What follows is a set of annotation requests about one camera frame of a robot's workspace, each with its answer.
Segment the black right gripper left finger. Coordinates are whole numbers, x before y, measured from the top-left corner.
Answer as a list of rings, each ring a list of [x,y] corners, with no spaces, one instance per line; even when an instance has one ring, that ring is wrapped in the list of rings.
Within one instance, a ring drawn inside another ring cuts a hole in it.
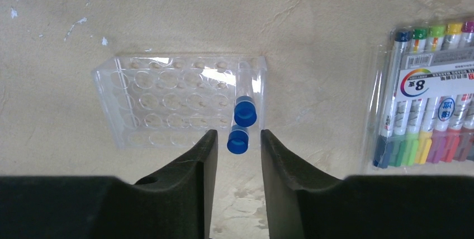
[[[208,238],[218,133],[135,184],[114,176],[1,177],[2,238]]]

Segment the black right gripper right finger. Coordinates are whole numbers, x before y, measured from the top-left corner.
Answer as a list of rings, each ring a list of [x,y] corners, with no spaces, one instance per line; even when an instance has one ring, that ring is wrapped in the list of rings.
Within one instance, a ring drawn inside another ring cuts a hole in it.
[[[333,177],[260,133],[270,238],[472,238],[473,177]]]

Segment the blue capped test tube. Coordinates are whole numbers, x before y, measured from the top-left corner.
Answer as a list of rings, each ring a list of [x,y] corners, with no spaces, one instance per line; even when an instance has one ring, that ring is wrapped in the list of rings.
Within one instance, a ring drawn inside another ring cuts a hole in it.
[[[248,150],[249,134],[246,127],[233,125],[227,140],[227,149],[236,155]]]
[[[239,126],[250,127],[257,121],[257,109],[253,90],[253,71],[247,61],[238,63],[235,79],[234,120]]]

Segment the clear well plate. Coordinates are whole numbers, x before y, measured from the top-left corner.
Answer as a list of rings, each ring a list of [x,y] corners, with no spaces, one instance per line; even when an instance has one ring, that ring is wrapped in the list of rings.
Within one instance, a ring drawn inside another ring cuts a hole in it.
[[[247,127],[248,147],[258,146],[265,124],[264,56],[114,57],[92,71],[101,106],[119,149],[188,148],[208,131],[226,146],[234,120],[236,72],[253,71],[257,121]]]

